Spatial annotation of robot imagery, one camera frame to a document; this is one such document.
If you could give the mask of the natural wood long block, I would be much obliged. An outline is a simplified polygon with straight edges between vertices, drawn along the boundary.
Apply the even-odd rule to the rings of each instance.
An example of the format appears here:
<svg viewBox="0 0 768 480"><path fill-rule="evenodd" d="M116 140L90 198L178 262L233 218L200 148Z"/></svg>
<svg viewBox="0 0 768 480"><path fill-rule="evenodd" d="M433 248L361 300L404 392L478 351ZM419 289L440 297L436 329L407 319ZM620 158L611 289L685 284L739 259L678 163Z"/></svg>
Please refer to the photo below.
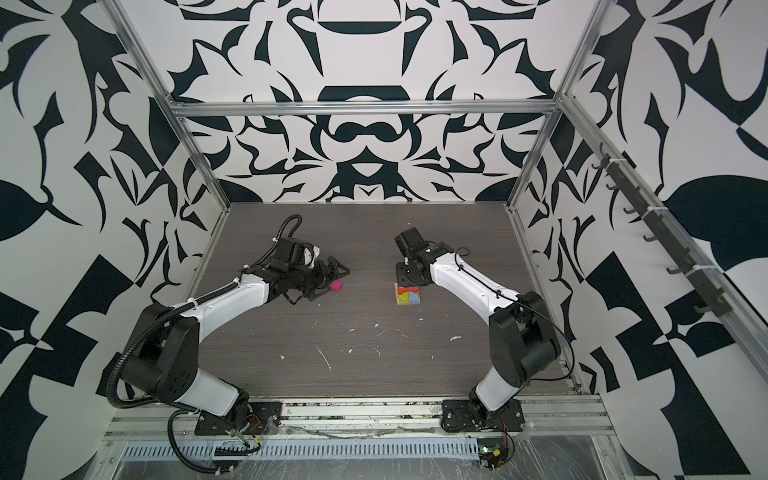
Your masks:
<svg viewBox="0 0 768 480"><path fill-rule="evenodd" d="M418 287L403 287L395 283L394 290L397 306L418 305L421 303L420 289Z"/></svg>

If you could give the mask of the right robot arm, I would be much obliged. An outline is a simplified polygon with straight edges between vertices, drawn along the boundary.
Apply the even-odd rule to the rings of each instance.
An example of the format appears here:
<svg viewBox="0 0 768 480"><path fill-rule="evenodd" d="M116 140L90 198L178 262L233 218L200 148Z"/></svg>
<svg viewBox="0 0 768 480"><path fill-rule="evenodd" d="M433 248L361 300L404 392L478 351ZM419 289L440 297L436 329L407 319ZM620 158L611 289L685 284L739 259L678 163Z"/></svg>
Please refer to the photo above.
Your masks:
<svg viewBox="0 0 768 480"><path fill-rule="evenodd" d="M533 378L557 362L559 328L536 292L519 293L472 267L459 251L409 228L395 237L403 257L396 264L403 287L436 285L453 294L488 327L492 367L469 393L465 407L450 408L443 428L499 428L516 417L510 409Z"/></svg>

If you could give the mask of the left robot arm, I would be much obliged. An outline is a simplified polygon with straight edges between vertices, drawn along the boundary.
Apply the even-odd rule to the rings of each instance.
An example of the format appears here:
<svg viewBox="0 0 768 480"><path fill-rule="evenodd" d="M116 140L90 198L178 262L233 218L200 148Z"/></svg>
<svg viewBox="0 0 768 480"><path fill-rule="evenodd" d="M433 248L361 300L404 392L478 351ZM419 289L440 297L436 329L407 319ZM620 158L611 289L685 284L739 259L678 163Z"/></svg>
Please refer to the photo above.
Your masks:
<svg viewBox="0 0 768 480"><path fill-rule="evenodd" d="M162 403L219 418L240 416L246 393L199 366L202 342L242 314L295 290L313 301L349 274L334 257L293 237L274 241L268 255L244 266L226 285L173 307L146 308L107 380L106 396L118 409Z"/></svg>

